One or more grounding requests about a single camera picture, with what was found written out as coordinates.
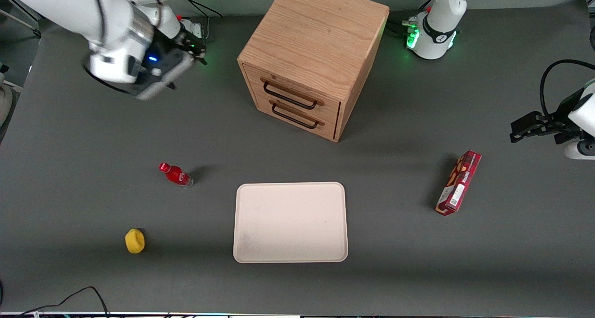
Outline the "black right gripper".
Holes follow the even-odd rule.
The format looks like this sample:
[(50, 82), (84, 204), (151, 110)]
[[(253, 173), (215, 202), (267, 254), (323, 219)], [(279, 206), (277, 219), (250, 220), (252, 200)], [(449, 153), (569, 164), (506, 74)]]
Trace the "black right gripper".
[(178, 77), (187, 70), (187, 55), (206, 66), (206, 47), (202, 39), (192, 33), (179, 33), (179, 44), (153, 26), (150, 45), (150, 76)]

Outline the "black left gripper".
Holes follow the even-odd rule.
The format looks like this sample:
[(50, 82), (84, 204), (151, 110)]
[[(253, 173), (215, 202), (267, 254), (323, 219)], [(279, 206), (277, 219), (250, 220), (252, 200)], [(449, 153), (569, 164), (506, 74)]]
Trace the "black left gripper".
[(544, 89), (540, 89), (540, 104), (543, 110), (541, 113), (528, 113), (511, 123), (510, 142), (517, 142), (532, 137), (554, 135), (557, 145), (570, 140), (583, 140), (586, 134), (578, 125), (569, 118), (570, 112), (576, 107), (582, 97), (584, 89), (580, 88), (569, 95), (557, 107), (553, 113), (546, 108)]

